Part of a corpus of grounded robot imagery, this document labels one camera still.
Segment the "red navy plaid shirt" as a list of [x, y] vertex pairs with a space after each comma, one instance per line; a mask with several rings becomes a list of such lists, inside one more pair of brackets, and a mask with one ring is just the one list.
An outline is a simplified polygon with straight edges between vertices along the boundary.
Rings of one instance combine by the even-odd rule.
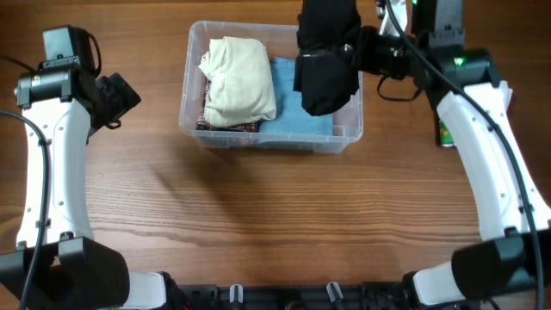
[[201, 112], [199, 113], [198, 120], [196, 122], [196, 130], [204, 131], [227, 131], [227, 132], [245, 132], [245, 133], [257, 133], [260, 127], [260, 121], [254, 121], [249, 123], [242, 123], [238, 125], [232, 125], [228, 127], [216, 127], [206, 121], [204, 113], [206, 107], [207, 93], [210, 90], [211, 82], [205, 79], [205, 89], [203, 91], [203, 98], [201, 103]]

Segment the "white printed t-shirt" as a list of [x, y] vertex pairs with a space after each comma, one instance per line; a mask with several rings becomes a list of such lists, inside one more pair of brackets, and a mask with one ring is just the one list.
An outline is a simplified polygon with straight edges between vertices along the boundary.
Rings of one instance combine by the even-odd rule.
[[[513, 89], [511, 89], [506, 81], [501, 81], [499, 88], [504, 94], [504, 106], [505, 111], [508, 111], [513, 98]], [[436, 142], [442, 147], [455, 147], [455, 142], [450, 131], [444, 124], [444, 122], [439, 118], [438, 114], [435, 113], [435, 124], [438, 125], [438, 135], [436, 136]]]

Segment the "blue denim jeans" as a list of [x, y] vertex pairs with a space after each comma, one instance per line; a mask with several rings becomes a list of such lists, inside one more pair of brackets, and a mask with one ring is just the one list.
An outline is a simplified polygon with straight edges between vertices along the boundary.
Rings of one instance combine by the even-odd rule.
[[332, 134], [332, 115], [311, 116], [301, 106], [302, 96], [294, 91], [295, 61], [273, 58], [270, 61], [275, 92], [276, 117], [263, 121], [259, 133], [264, 134]]

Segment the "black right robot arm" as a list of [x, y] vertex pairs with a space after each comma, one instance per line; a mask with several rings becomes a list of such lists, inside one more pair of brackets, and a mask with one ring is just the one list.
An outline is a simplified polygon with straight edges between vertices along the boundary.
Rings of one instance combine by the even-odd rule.
[[490, 54], [428, 31], [382, 36], [363, 27], [345, 44], [352, 65], [413, 77], [450, 131], [477, 207], [481, 241], [451, 259], [413, 271], [402, 282], [410, 308], [484, 301], [535, 290], [542, 308], [550, 280], [550, 209], [523, 161], [506, 114], [512, 92]]

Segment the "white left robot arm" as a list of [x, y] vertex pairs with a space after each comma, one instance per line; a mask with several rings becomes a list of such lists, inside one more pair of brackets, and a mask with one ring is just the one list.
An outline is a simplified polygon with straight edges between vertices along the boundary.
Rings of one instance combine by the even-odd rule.
[[86, 206], [90, 136], [114, 129], [139, 103], [119, 74], [77, 65], [23, 75], [17, 87], [28, 142], [25, 213], [1, 282], [23, 309], [166, 309], [176, 292], [162, 272], [141, 273], [95, 241]]

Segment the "black cloth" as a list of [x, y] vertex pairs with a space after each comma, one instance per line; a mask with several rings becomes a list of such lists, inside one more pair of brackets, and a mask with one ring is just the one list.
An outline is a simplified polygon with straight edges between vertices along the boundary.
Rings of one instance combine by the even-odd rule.
[[359, 88], [353, 66], [362, 25], [356, 0], [304, 0], [298, 25], [294, 90], [308, 114], [332, 114]]

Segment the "cream cloth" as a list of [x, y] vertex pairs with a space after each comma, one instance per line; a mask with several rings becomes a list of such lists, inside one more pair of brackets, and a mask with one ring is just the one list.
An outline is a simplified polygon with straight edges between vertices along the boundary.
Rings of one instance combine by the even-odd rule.
[[214, 127], [273, 121], [277, 106], [266, 46], [259, 40], [211, 39], [199, 69], [210, 81], [203, 109]]

